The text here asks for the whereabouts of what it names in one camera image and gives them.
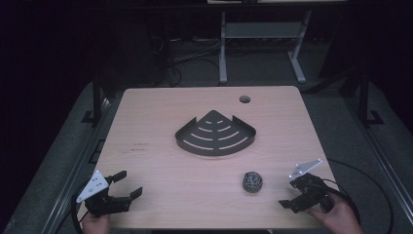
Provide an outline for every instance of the textured sphere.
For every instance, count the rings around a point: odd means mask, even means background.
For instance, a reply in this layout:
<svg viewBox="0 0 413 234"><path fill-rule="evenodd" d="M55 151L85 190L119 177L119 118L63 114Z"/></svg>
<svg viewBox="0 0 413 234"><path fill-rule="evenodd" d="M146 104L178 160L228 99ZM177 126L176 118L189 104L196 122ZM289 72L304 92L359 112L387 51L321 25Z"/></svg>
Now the textured sphere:
<svg viewBox="0 0 413 234"><path fill-rule="evenodd" d="M246 173L244 176L243 187L249 193L256 193L262 187L262 177L256 172Z"/></svg>

